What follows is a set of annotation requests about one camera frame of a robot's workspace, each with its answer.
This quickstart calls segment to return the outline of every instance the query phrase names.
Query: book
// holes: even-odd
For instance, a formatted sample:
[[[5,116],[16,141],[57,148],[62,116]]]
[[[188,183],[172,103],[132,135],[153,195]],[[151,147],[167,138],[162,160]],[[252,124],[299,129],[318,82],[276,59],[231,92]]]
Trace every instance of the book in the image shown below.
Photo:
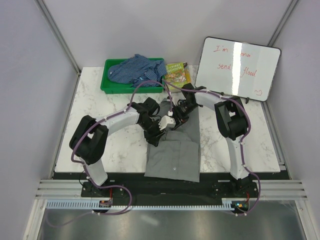
[[[165,68],[167,74],[164,79],[172,85],[182,88],[185,84],[191,83],[190,71],[186,62],[167,64]],[[169,85],[168,87],[172,93],[180,91],[173,86]]]

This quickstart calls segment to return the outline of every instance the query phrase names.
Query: black whiteboard edge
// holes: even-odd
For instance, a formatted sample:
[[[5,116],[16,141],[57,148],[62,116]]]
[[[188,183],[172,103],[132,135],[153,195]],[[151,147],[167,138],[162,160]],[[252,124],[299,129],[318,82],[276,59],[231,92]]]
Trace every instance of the black whiteboard edge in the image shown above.
[[[199,68],[200,68],[202,53],[204,52],[205,42],[206,42],[207,39],[219,39],[219,40],[224,40],[224,41],[229,41],[229,42],[235,42],[235,43],[241,43],[241,44],[249,44],[249,45],[255,45],[255,46],[260,46],[260,47],[266,47],[266,48],[270,48],[270,49],[278,49],[280,51],[279,58],[278,58],[278,61],[276,63],[276,67],[275,67],[275,70],[274,70],[273,78],[272,78],[272,81],[271,81],[270,89],[269,89],[268,95],[266,96],[266,99],[264,101],[261,101],[261,100],[251,99],[250,97],[238,96],[239,98],[244,98],[244,99],[249,98],[250,100],[253,100],[253,101],[258,101],[258,102],[261,102],[261,103],[265,103],[269,98],[269,95],[270,95],[270,92],[271,92],[271,88],[272,88],[272,84],[273,84],[273,82],[275,80],[275,75],[276,75],[276,72],[277,72],[279,59],[280,59],[280,57],[282,55],[282,50],[279,47],[274,47],[274,46],[266,46],[266,45],[249,43],[249,42],[244,42],[244,41],[235,41],[235,40],[230,40],[230,39],[225,39],[225,38],[220,38],[220,37],[207,36],[204,39],[203,45],[202,45],[201,55],[200,55],[199,64],[198,64],[199,67],[198,67],[198,69],[196,71],[196,76],[195,76],[195,80],[194,80],[194,86],[195,87],[196,87],[196,83],[197,83],[197,77],[198,77],[198,72],[199,72]]]

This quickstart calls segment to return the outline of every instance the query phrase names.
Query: blue fabric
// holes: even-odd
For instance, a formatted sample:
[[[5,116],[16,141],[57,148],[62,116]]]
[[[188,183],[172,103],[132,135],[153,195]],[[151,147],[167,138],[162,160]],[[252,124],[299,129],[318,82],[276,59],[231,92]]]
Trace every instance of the blue fabric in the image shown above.
[[[150,61],[148,58],[135,54],[118,65],[111,66],[108,70],[110,81],[120,84],[132,84],[135,88],[147,80],[161,82],[161,77],[167,73],[163,60]],[[148,82],[142,87],[157,87],[156,83]]]

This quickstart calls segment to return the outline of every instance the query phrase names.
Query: table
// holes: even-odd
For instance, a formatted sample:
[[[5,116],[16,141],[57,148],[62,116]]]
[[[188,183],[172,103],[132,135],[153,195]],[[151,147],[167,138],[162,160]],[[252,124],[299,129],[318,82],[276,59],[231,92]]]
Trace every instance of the table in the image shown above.
[[[190,75],[194,80],[198,66],[190,66]],[[131,94],[105,94],[100,90],[104,68],[84,67],[78,83],[72,109],[64,132],[58,154],[55,172],[81,173],[81,164],[71,162],[72,150],[69,141],[81,118],[85,115],[102,117],[124,108]],[[167,94],[140,93],[134,101],[144,102],[152,97],[158,103]],[[268,130],[261,103],[250,100],[244,108],[251,120],[252,130],[246,138],[246,165],[254,172],[279,172],[280,167]],[[220,134],[215,112],[199,108],[201,172],[226,173],[230,171],[230,158],[227,142]],[[141,173],[146,169],[147,142],[139,125],[125,127],[107,138],[102,162],[106,172]]]

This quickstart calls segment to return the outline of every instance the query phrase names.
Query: gray cloth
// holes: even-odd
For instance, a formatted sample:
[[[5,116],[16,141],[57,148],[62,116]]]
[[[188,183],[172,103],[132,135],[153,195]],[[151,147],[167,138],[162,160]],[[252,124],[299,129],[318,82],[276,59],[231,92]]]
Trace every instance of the gray cloth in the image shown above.
[[[170,103],[160,103],[159,116],[167,115]],[[199,111],[189,114],[189,120],[160,139],[157,147],[148,144],[145,177],[199,182],[200,176]]]

